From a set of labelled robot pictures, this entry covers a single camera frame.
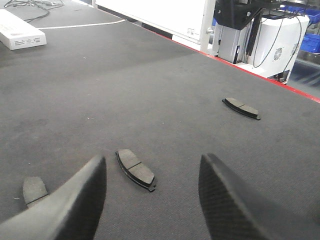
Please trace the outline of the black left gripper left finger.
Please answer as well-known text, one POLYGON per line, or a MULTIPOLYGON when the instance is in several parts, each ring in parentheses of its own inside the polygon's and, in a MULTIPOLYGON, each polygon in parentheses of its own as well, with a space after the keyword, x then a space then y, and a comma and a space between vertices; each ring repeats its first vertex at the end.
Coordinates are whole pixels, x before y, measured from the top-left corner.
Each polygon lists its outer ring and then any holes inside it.
POLYGON ((107 191, 106 159, 94 156, 55 192, 0 225, 2 240, 92 240, 107 191))

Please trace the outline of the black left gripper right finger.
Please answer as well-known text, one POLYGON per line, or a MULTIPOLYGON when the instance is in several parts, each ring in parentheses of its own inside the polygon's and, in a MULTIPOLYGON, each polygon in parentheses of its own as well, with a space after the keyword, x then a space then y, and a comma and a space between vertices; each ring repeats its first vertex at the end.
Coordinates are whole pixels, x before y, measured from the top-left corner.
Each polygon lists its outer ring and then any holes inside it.
POLYGON ((200 160, 198 194, 213 240, 318 240, 320 226, 262 196, 212 153, 200 160))

